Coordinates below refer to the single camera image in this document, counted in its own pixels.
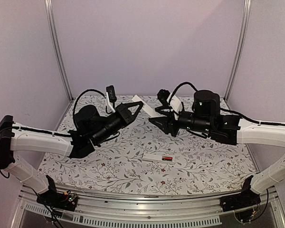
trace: wire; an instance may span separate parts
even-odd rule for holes
[[[262,213],[257,218],[252,219],[251,222],[259,219],[264,214],[264,212],[266,211],[266,208],[267,208],[268,202],[269,202],[269,192],[268,192],[268,189],[266,189],[266,191],[267,191],[267,200],[266,200],[266,204],[265,204],[264,210],[262,211]]]
[[[193,134],[193,135],[195,135],[197,137],[200,137],[200,138],[203,138],[203,139],[207,139],[208,138],[208,136],[205,133],[197,134],[197,133],[195,133],[193,131],[190,131],[190,130],[186,130],[186,131],[189,132],[190,134]]]
[[[269,192],[268,192],[268,189],[266,189],[266,191],[267,191],[267,200],[266,200],[265,207],[264,207],[263,211],[261,212],[261,214],[260,214],[258,217],[256,217],[255,219],[251,219],[249,222],[241,222],[241,221],[239,221],[238,219],[237,219],[237,221],[239,221],[239,222],[242,223],[242,224],[247,224],[247,223],[256,221],[257,219],[259,219],[259,218],[264,214],[264,212],[265,212],[266,209],[267,209],[268,202],[269,202]]]
[[[285,127],[285,123],[276,123],[276,122],[262,122],[262,121],[257,121],[257,120],[253,120],[245,115],[243,115],[242,113],[239,113],[237,111],[233,111],[233,110],[228,110],[228,109],[225,109],[225,108],[221,108],[222,111],[224,112],[228,112],[228,113],[233,113],[233,114],[236,114],[240,117],[242,117],[243,119],[245,120],[248,120],[254,124],[263,124],[263,125],[270,125],[270,126],[284,126]]]
[[[107,107],[107,106],[105,106],[105,112],[106,112],[107,114],[112,114],[112,112],[109,112],[109,111],[108,111],[108,107]]]
[[[12,128],[17,129],[17,130],[24,130],[24,131],[29,131],[29,132],[38,132],[38,133],[50,134],[50,135],[61,136],[61,137],[72,137],[70,134],[62,134],[62,133],[56,133],[56,132],[53,133],[51,131],[29,128],[29,127],[17,127],[17,126],[15,126]]]
[[[63,200],[62,202],[64,202],[64,201],[66,201],[69,197],[70,197],[70,193],[71,193],[71,191],[70,190],[68,190],[68,191],[66,191],[65,192],[65,194],[67,193],[67,197],[66,197],[66,199],[65,200]]]
[[[110,141],[110,140],[112,140],[112,139],[116,139],[116,138],[120,135],[120,132],[116,132],[115,134],[117,134],[117,135],[116,135],[116,136],[113,136],[113,137],[111,137],[111,138],[109,138],[109,139],[104,140],[104,143],[107,142],[107,141]]]
[[[1,173],[1,175],[2,175],[4,178],[6,178],[6,179],[10,178],[10,173],[9,173],[9,172],[8,172],[8,175],[7,175],[7,176],[5,176],[5,175],[2,173],[1,170],[0,170],[0,173]]]
[[[51,214],[51,217],[52,217],[52,220],[54,221],[53,224],[55,225],[56,228],[63,228],[63,226],[61,225],[61,223],[59,222],[59,220],[57,219],[56,215],[57,212],[51,207],[52,210],[50,210],[50,208],[48,208],[48,206],[44,203],[43,199],[39,196],[39,194],[34,190],[32,189],[35,193],[35,195],[37,196],[37,198],[42,202],[43,206],[49,211],[49,213]]]
[[[180,83],[175,89],[174,91],[172,92],[171,96],[170,96],[170,99],[169,99],[169,102],[168,102],[168,105],[170,105],[170,102],[173,98],[173,96],[176,94],[176,92],[178,91],[179,88],[181,88],[183,85],[190,85],[192,87],[192,89],[194,89],[195,92],[197,92],[197,88],[191,83],[191,82],[183,82],[183,83]]]
[[[74,108],[73,108],[73,122],[74,122],[74,125],[75,125],[75,128],[78,130],[78,126],[77,126],[77,124],[76,124],[76,122],[75,122],[75,110],[76,110],[76,106],[77,106],[77,103],[78,103],[78,101],[79,101],[79,99],[84,95],[84,94],[86,94],[87,92],[96,92],[96,93],[99,93],[101,96],[103,96],[104,98],[105,98],[105,95],[102,93],[102,92],[100,92],[100,91],[98,91],[98,90],[96,90],[96,89],[87,89],[87,90],[85,90],[85,91],[83,91],[78,97],[77,97],[77,99],[75,100],[75,103],[74,103]]]

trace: floral tablecloth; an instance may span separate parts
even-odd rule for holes
[[[132,96],[118,96],[116,105],[131,102]],[[151,107],[160,105],[155,96],[143,96]],[[182,97],[186,110],[193,99]],[[78,110],[87,104],[105,114],[101,96],[86,95]],[[221,107],[227,108],[221,100]],[[66,114],[59,130],[74,129],[72,109]],[[174,155],[177,163],[142,161],[144,153]],[[115,140],[96,147],[83,159],[46,153],[39,171],[57,183],[80,188],[150,195],[191,195],[239,190],[243,180],[255,172],[244,145],[231,146],[202,139],[180,130],[177,137],[165,135],[148,121],[141,111],[134,123],[120,131]]]

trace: aluminum frame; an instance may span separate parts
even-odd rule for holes
[[[65,191],[68,186],[57,185],[58,191]],[[76,188],[80,199],[75,212],[64,211],[62,220],[87,225],[74,218],[82,216],[87,219],[118,222],[122,224],[161,224],[186,223],[192,220],[210,219],[234,211],[223,212],[217,196],[157,196],[130,195],[97,190],[80,191]],[[265,204],[267,194],[261,194],[261,204]],[[19,228],[21,217],[27,204],[41,206],[36,203],[34,192],[24,186],[19,195],[17,213],[12,228]],[[273,209],[273,216],[277,227],[285,228],[285,216],[275,188],[269,189],[269,204]]]
[[[229,78],[225,96],[224,96],[226,103],[228,103],[228,100],[230,98],[232,87],[233,87],[234,81],[236,79],[236,74],[238,71],[238,65],[239,65],[239,62],[242,56],[246,32],[247,32],[248,23],[249,23],[250,8],[251,8],[251,0],[245,0],[242,26],[241,26],[241,31],[239,35],[238,44],[237,44],[236,56],[234,58],[234,62],[233,62],[231,73],[230,73],[230,78]]]
[[[59,46],[59,41],[58,41],[58,36],[57,36],[57,30],[56,30],[55,20],[54,20],[52,0],[45,0],[45,7],[46,7],[46,12],[47,12],[47,21],[48,21],[49,31],[50,31],[50,34],[52,37],[53,48],[54,48],[57,64],[59,67],[61,80],[62,80],[63,86],[65,88],[67,98],[71,102],[74,98],[72,95],[70,84],[68,82],[66,69],[65,69],[63,59],[62,59],[62,54],[60,51],[60,46]]]

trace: black joint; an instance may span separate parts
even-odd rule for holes
[[[210,131],[211,139],[218,143],[236,145],[240,117],[236,115],[220,115],[217,118],[218,130]]]
[[[192,110],[202,117],[218,116],[220,111],[219,95],[209,90],[199,90],[194,93]]]
[[[168,97],[170,95],[170,92],[168,90],[165,89],[161,89],[158,94],[157,94],[157,99],[160,101],[160,103],[165,106],[168,107]]]
[[[13,123],[11,115],[6,115],[0,122],[0,170],[15,162],[13,151],[10,150],[11,138],[14,136],[11,131]]]
[[[138,108],[136,109],[135,113],[132,114],[129,108],[135,107],[135,106],[138,106]],[[140,112],[142,108],[143,108],[143,102],[138,101],[138,102],[132,102],[132,103],[127,103],[127,104],[121,103],[120,105],[116,107],[115,110],[119,114],[119,116],[123,119],[125,123],[124,127],[126,127],[136,119],[136,117],[138,116],[138,113]]]
[[[75,211],[78,198],[73,202],[69,202],[64,193],[57,192],[54,180],[49,176],[46,176],[46,178],[48,180],[48,190],[38,195],[37,203],[63,210]]]
[[[251,188],[253,176],[246,178],[239,194],[224,196],[220,198],[220,206],[223,212],[250,207],[261,202],[260,195],[255,194]]]
[[[165,134],[170,133],[173,137],[177,136],[177,133],[180,129],[177,125],[177,121],[173,117],[154,117],[149,118],[149,121],[161,129]]]
[[[72,136],[73,149],[69,158],[84,158],[95,151],[88,137],[80,136],[77,131],[68,131]]]

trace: ventilation grille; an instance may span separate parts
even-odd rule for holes
[[[29,210],[31,212],[50,217],[49,211],[44,206],[35,205],[27,202],[25,208],[26,210]],[[219,216],[175,222],[123,222],[97,219],[89,216],[80,215],[74,215],[73,220],[71,221],[65,219],[62,220],[95,228],[202,228],[222,224],[220,222]]]

